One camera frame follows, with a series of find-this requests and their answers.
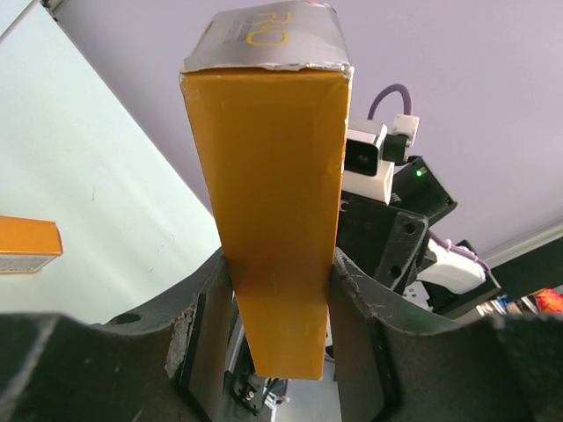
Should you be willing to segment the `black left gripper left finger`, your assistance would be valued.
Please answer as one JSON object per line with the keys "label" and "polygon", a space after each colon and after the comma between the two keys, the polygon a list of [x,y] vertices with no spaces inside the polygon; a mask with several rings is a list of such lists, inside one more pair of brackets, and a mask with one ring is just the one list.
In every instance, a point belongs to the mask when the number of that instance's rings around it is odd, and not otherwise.
{"label": "black left gripper left finger", "polygon": [[217,421],[232,287],[221,253],[106,324],[1,317],[4,421]]}

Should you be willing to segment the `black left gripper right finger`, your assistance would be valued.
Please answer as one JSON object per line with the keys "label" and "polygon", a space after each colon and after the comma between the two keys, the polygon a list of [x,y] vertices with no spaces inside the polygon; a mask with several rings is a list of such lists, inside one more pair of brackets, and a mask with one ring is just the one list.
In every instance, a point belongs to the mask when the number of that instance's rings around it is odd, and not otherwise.
{"label": "black left gripper right finger", "polygon": [[559,421],[562,318],[460,324],[334,257],[329,310],[345,421]]}

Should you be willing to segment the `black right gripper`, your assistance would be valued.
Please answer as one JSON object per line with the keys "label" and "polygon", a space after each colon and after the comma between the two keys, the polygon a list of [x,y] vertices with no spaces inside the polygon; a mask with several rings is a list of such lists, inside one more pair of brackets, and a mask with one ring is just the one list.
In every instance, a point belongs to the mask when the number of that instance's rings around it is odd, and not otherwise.
{"label": "black right gripper", "polygon": [[401,295],[431,261],[429,228],[457,207],[422,156],[393,178],[391,203],[344,191],[337,247],[373,280]]}

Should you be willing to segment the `gold silver toothpaste box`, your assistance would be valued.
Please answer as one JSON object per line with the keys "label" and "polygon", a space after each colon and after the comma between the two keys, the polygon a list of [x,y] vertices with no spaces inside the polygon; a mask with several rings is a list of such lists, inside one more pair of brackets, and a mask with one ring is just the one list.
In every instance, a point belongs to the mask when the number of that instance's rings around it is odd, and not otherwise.
{"label": "gold silver toothpaste box", "polygon": [[353,66],[335,9],[218,12],[180,70],[257,373],[318,380]]}

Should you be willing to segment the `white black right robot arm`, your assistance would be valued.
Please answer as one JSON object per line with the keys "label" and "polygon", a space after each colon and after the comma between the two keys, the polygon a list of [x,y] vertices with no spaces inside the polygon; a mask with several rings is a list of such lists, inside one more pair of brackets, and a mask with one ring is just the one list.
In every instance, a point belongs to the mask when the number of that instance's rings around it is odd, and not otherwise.
{"label": "white black right robot arm", "polygon": [[377,174],[345,171],[337,246],[368,276],[409,302],[458,318],[501,287],[472,246],[442,240],[431,227],[457,202],[420,156]]}

